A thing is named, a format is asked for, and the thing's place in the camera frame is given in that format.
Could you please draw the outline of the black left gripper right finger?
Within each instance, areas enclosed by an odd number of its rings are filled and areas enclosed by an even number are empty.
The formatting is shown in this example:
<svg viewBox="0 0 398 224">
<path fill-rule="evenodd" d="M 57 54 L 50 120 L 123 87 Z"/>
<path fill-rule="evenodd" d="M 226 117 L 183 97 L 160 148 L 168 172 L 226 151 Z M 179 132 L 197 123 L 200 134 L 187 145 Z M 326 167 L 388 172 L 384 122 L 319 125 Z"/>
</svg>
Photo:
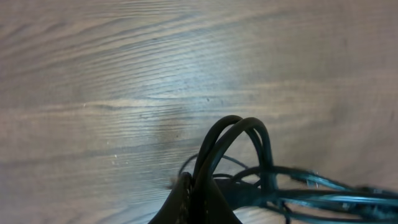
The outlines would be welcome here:
<svg viewBox="0 0 398 224">
<path fill-rule="evenodd" d="M 214 180 L 208 183 L 208 223 L 241 224 Z"/>
</svg>

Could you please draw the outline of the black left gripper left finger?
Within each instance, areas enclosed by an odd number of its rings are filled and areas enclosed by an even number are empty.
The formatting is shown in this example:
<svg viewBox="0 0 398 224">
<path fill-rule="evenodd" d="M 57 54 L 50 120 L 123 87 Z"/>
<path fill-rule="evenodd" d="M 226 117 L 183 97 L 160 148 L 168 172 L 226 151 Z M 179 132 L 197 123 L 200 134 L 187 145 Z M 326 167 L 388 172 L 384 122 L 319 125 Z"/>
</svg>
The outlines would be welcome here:
<svg viewBox="0 0 398 224">
<path fill-rule="evenodd" d="M 192 175 L 183 172 L 174 182 L 169 196 L 149 224 L 189 223 L 191 191 Z"/>
</svg>

